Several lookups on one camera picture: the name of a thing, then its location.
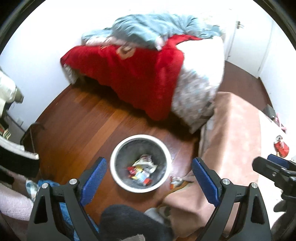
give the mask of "white comforter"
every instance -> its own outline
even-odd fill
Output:
[[[184,53],[171,110],[195,132],[204,122],[224,74],[224,48],[221,37],[186,41],[177,45]]]

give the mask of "hardwood floorboard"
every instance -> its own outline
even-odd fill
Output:
[[[233,92],[259,109],[270,103],[260,80],[228,62],[219,91]],[[192,158],[198,155],[199,132],[191,135],[174,114],[170,113],[165,121],[152,121],[144,111],[124,103],[109,87],[91,79],[86,84],[67,87],[38,121],[46,128],[33,133],[42,176],[60,184],[78,178],[99,156],[109,161],[115,146],[131,135],[149,134],[163,141],[173,159],[174,176],[187,174]],[[98,223],[109,205],[126,204],[145,211],[160,204],[167,191],[169,180],[149,193],[127,192],[115,183],[108,170],[85,209]],[[195,238],[196,233],[178,240]]]

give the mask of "metal bolt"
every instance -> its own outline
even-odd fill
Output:
[[[48,183],[43,183],[41,187],[42,188],[47,188],[48,187]]]
[[[251,186],[252,186],[252,188],[257,188],[258,187],[257,183],[252,183]]]
[[[228,179],[226,179],[226,178],[224,178],[224,179],[222,180],[222,182],[223,182],[225,185],[229,185],[229,184],[230,184],[230,181],[229,181]]]
[[[74,184],[77,183],[77,179],[73,178],[73,179],[71,179],[71,180],[69,181],[69,183],[70,183],[71,185],[74,185]]]

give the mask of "pink blanket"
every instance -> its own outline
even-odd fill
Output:
[[[257,182],[258,174],[252,170],[251,163],[261,154],[258,109],[229,92],[218,92],[215,105],[210,145],[202,159],[221,178],[228,178],[236,185],[248,186]],[[186,179],[194,182],[163,200],[164,205],[171,207],[172,228],[180,237],[204,227],[214,210],[191,172]],[[225,233],[229,233],[232,227],[237,208],[238,204],[235,204]]]

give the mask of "candy wrapper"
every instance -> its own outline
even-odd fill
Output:
[[[152,162],[151,156],[144,154],[140,156],[131,167],[128,167],[129,177],[136,180],[139,184],[143,186],[149,185],[152,180],[150,179],[150,174],[153,173],[157,168]]]
[[[280,154],[280,157],[286,157],[289,154],[289,147],[285,142],[283,142],[282,136],[277,136],[274,142],[274,148]]]
[[[141,155],[140,159],[133,164],[133,167],[134,166],[141,166],[145,171],[149,172],[150,174],[154,173],[157,168],[157,165],[155,165],[152,162],[151,156],[147,154]]]
[[[184,180],[180,177],[170,177],[170,190],[182,185]]]

